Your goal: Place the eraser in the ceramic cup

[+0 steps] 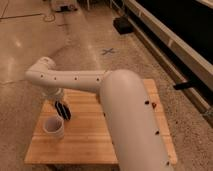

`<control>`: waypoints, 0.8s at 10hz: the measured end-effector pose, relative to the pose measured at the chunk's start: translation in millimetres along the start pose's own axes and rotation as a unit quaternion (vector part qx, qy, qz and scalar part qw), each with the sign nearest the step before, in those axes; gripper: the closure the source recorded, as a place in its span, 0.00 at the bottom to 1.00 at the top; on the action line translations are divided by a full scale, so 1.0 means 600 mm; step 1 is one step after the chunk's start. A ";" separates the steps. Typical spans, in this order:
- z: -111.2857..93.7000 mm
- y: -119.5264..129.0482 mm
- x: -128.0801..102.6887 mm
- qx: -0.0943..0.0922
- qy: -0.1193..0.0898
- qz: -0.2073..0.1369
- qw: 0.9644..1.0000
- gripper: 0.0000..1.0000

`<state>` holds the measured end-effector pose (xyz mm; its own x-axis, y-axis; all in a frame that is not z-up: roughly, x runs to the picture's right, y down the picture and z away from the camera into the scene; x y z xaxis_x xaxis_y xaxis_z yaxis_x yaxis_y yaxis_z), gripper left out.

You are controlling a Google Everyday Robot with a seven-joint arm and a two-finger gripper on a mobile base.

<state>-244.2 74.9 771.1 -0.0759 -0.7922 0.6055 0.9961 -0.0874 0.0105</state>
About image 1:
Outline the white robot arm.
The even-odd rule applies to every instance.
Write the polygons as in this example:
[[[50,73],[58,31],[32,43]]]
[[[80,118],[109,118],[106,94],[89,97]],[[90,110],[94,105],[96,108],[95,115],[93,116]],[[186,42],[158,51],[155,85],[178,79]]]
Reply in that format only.
[[[49,99],[63,88],[98,94],[121,171],[174,171],[150,96],[135,72],[58,71],[51,58],[42,57],[25,78],[43,87]]]

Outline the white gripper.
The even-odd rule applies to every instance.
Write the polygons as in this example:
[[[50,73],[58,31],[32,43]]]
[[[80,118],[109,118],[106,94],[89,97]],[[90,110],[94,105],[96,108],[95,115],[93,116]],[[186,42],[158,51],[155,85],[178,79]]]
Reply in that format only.
[[[60,102],[60,100],[64,97],[64,91],[62,88],[46,88],[44,90],[44,97],[47,100],[56,101],[55,102],[55,108],[58,112],[58,114],[65,120],[71,119],[71,112],[69,110],[69,107],[64,102]]]

